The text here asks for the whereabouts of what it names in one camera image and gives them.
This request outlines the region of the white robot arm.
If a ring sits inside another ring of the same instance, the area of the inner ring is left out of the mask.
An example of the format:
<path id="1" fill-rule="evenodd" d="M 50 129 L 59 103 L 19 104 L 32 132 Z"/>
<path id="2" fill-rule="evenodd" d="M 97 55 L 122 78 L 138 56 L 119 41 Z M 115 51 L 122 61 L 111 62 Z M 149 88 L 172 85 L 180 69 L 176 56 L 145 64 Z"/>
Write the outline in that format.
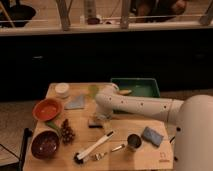
<path id="1" fill-rule="evenodd" d="M 213 96 L 194 95 L 187 100 L 123 96 L 109 84 L 96 96 L 98 114 L 113 110 L 140 114 L 176 126 L 175 171 L 213 171 Z"/>

